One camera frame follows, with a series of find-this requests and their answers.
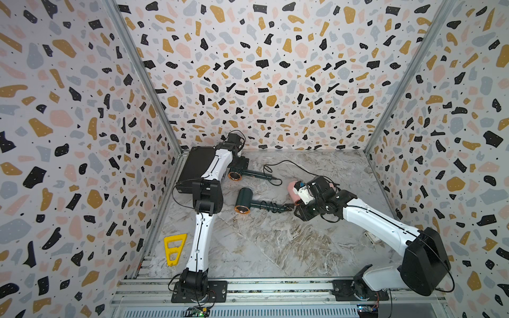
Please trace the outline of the dark green hair dryer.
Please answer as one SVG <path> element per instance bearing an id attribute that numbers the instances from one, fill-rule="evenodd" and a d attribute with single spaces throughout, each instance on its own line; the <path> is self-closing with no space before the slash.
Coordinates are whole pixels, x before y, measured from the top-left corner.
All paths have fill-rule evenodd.
<path id="1" fill-rule="evenodd" d="M 255 201 L 253 191 L 250 188 L 242 188 L 237 196 L 234 210 L 239 214 L 249 214 L 251 210 L 262 209 L 272 213 L 285 213 L 294 210 L 294 204 L 276 204 L 273 201 Z"/>
<path id="2" fill-rule="evenodd" d="M 274 180 L 274 177 L 271 174 L 255 172 L 252 170 L 231 169 L 230 172 L 228 173 L 228 177 L 233 181 L 240 181 L 243 177 L 252 177 L 268 181 Z"/>

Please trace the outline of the pink hair dryer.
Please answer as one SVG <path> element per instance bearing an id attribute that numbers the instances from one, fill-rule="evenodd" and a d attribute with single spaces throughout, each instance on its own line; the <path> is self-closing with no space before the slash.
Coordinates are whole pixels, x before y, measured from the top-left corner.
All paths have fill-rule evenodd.
<path id="1" fill-rule="evenodd" d="M 289 193 L 289 196 L 291 200 L 293 201 L 294 205 L 300 205 L 302 204 L 302 200 L 298 194 L 298 190 L 300 189 L 301 181 L 292 181 L 289 183 L 287 190 Z"/>

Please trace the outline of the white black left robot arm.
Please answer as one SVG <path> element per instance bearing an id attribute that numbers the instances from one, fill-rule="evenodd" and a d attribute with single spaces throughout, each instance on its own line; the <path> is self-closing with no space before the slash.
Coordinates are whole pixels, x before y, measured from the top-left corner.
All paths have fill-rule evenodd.
<path id="1" fill-rule="evenodd" d="M 179 278 L 180 290 L 196 301 L 208 296 L 209 248 L 215 215 L 223 208 L 221 182 L 244 145 L 245 136 L 234 132 L 214 147 L 193 147 L 176 184 L 179 193 L 192 196 L 196 213 L 192 252 Z"/>

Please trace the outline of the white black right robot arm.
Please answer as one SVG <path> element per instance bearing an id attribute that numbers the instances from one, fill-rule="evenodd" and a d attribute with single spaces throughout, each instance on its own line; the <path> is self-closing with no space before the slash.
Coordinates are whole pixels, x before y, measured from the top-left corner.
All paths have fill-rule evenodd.
<path id="1" fill-rule="evenodd" d="M 386 267 L 365 266 L 353 278 L 347 293 L 368 300 L 381 290 L 409 289 L 429 296 L 450 273 L 451 265 L 440 234 L 428 227 L 420 230 L 371 207 L 346 189 L 336 188 L 323 176 L 305 183 L 291 182 L 288 193 L 302 221 L 334 215 L 353 223 L 396 251 L 402 263 Z"/>

